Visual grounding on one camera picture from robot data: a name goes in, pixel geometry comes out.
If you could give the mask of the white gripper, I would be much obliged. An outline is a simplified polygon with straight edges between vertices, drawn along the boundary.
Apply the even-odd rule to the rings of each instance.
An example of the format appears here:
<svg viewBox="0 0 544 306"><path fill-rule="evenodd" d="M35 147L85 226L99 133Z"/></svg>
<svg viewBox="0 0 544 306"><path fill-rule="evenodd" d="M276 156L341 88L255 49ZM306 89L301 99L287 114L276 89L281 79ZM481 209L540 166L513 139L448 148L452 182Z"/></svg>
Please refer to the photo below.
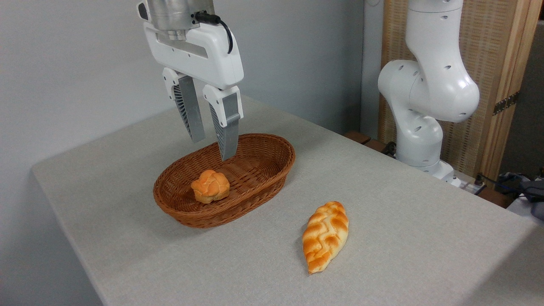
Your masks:
<svg viewBox="0 0 544 306"><path fill-rule="evenodd" d="M190 139L196 143L205 138L196 78L207 84L203 94L210 105L221 159L233 157L239 120L244 117L236 85L244 71L235 37L215 14L213 2L143 1L138 14L153 57L165 66L165 87Z"/></svg>

